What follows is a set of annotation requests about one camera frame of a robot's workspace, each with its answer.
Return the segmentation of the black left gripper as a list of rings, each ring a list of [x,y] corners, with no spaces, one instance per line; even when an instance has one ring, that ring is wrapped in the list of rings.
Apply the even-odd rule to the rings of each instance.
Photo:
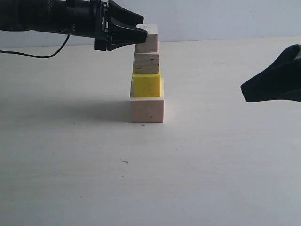
[[[71,0],[70,35],[94,39],[94,49],[113,51],[145,43],[148,32],[137,28],[144,17],[123,8],[113,0]]]

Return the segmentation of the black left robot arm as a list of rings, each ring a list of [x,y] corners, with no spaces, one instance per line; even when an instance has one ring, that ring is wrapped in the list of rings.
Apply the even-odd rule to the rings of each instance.
[[[94,49],[112,51],[144,43],[143,16],[110,0],[2,0],[2,31],[38,31],[94,39]]]

